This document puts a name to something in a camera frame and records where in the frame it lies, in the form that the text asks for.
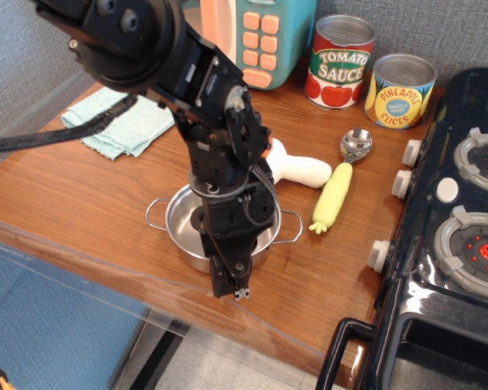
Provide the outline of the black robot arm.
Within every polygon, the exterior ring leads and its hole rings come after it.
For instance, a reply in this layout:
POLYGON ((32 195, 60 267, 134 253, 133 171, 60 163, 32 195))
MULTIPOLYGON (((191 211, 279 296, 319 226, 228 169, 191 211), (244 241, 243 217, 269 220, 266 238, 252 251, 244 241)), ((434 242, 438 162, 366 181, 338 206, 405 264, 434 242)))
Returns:
POLYGON ((210 263, 216 297, 250 295, 259 235, 276 218, 264 153, 270 131, 242 72, 185 21, 175 1, 38 1, 65 32, 76 61, 99 83, 172 112, 201 200, 190 222, 210 263))

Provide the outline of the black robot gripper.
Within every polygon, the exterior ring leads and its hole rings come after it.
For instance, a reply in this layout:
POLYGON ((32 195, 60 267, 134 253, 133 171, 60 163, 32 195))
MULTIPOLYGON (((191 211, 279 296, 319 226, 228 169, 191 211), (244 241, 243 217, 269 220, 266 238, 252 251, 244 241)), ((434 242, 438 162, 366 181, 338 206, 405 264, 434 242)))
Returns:
POLYGON ((258 236, 275 222, 277 197, 270 188, 252 185, 229 200, 204 200, 190 217, 210 261, 211 289, 216 298, 249 299, 258 236))

